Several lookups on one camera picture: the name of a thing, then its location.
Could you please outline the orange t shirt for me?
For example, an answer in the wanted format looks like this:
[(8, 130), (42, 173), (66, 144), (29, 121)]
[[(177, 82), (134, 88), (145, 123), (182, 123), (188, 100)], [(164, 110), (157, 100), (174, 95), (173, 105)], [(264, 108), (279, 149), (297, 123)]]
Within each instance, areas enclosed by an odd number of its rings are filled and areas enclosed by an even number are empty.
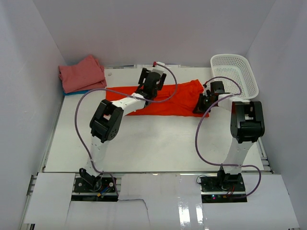
[[(113, 87), (108, 88), (117, 92), (131, 95), (136, 91), (136, 86), (127, 87)], [(175, 90), (175, 85), (164, 85), (161, 91), (158, 91), (156, 101), (167, 99)], [(203, 113), (195, 114), (193, 109), (195, 108), (199, 95), (203, 93), (203, 86), (199, 80), (192, 80), (178, 84), (176, 94), (164, 103), (152, 103), (144, 109), (131, 112), (128, 115), (162, 115), (162, 116), (194, 116), (202, 117)], [(120, 95), (114, 92), (106, 92), (106, 99), (109, 101), (116, 101), (124, 98), (124, 95)]]

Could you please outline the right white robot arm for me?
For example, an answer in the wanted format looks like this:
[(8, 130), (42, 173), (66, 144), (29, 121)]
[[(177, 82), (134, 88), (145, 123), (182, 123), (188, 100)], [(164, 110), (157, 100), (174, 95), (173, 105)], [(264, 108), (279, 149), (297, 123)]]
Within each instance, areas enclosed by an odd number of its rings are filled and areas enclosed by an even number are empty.
[(252, 102), (239, 97), (242, 93), (226, 92), (222, 81), (213, 81), (210, 88), (199, 95), (194, 114), (206, 116), (213, 107), (221, 107), (231, 112), (230, 132), (232, 143), (225, 161), (217, 173), (217, 187), (228, 191), (234, 184), (239, 183), (245, 157), (252, 147), (264, 135), (265, 124), (262, 104), (260, 101)]

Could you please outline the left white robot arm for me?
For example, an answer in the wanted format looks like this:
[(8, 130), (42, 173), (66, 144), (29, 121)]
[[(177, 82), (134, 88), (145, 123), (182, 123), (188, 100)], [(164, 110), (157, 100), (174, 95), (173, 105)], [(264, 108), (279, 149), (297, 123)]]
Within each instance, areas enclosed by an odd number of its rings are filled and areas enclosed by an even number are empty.
[(79, 100), (75, 110), (74, 125), (77, 136), (88, 154), (86, 167), (80, 168), (79, 174), (90, 191), (97, 191), (101, 187), (99, 176), (104, 172), (98, 169), (98, 165), (105, 157), (109, 142), (118, 134), (122, 118), (155, 102), (154, 99), (158, 92), (162, 90), (166, 79), (165, 69), (167, 69), (165, 64), (161, 62), (155, 62), (152, 70), (143, 68), (138, 81), (139, 86), (133, 94), (122, 93), (121, 95), (124, 96), (122, 99), (116, 101), (103, 99), (99, 103), (89, 124), (90, 147), (87, 147), (81, 137), (77, 125), (77, 116), (82, 100), (94, 90), (90, 90)]

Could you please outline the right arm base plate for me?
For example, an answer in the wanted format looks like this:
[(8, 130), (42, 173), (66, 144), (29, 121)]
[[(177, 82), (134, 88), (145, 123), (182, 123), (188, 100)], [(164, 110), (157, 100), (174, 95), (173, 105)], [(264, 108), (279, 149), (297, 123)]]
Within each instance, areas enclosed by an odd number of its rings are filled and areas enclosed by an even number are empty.
[(200, 175), (196, 183), (201, 186), (203, 204), (246, 203), (246, 188), (243, 178), (238, 182), (221, 184), (217, 176)]

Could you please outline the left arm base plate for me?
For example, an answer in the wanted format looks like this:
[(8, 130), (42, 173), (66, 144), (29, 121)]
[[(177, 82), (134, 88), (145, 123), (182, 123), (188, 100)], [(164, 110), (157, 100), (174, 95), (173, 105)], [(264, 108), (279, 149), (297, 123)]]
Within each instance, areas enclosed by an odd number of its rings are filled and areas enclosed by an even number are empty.
[(81, 177), (76, 177), (73, 185), (71, 200), (88, 202), (117, 202), (118, 195), (115, 190), (116, 177), (98, 176), (94, 185), (90, 185)]

